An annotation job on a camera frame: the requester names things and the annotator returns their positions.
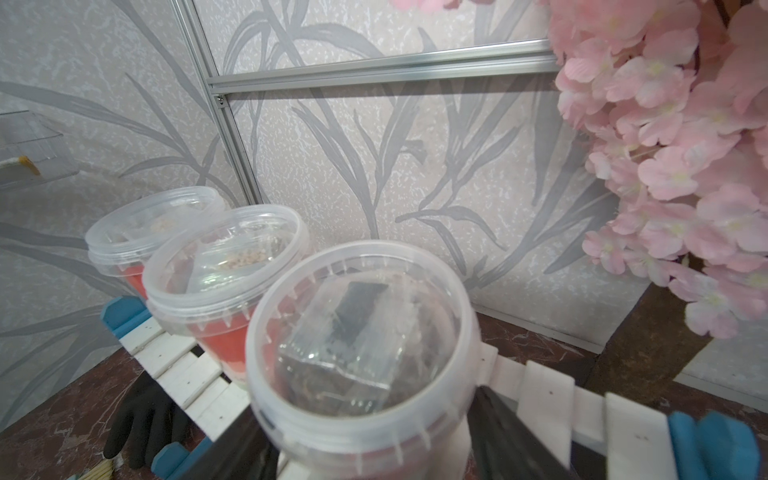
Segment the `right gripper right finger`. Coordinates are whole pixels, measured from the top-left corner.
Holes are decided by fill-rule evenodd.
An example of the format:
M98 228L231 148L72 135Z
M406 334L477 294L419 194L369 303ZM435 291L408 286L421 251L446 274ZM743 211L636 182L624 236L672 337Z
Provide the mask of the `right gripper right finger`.
M477 476L483 480L567 480L572 477L488 386L475 390L467 413Z

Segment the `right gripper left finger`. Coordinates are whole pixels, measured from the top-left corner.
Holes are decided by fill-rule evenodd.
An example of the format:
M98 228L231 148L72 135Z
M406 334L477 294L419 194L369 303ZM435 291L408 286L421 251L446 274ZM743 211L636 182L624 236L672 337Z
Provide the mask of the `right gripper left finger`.
M181 479L276 480L279 450L247 407Z

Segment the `clear seed container red label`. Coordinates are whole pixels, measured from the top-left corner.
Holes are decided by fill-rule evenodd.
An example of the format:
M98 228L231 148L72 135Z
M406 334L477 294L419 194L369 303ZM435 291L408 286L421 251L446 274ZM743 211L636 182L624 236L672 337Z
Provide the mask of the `clear seed container red label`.
M124 280L146 299L142 275L150 257L174 235L229 209L229 202L207 186L149 195L90 227L85 235L89 260L100 273Z

